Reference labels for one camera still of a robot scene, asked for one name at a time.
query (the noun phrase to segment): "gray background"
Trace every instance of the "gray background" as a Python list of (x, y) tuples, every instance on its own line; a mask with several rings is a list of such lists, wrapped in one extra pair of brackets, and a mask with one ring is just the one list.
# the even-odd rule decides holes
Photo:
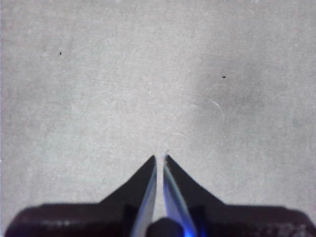
[(26, 205), (101, 200), (152, 154), (157, 219), (167, 150), (225, 202), (316, 221), (315, 1), (1, 4), (2, 233)]

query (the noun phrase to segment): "paper surface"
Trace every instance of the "paper surface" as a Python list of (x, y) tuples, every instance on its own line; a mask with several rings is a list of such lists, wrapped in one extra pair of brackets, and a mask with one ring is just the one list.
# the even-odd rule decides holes
[(224, 202), (316, 222), (314, 1), (1, 4), (2, 234), (25, 206), (100, 201), (167, 150)]

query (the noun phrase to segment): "gray surface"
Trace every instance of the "gray surface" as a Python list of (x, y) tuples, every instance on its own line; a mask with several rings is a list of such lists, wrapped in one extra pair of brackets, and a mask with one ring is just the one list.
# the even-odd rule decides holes
[(26, 205), (101, 200), (168, 149), (223, 201), (316, 221), (315, 1), (1, 4), (2, 233)]

